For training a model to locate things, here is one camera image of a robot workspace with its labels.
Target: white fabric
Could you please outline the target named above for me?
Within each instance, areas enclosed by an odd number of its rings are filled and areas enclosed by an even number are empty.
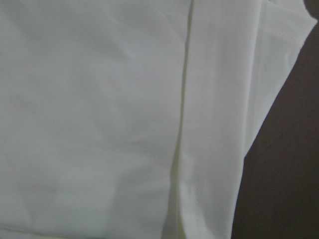
[[[0,1],[0,238],[229,239],[315,23],[301,0]]]

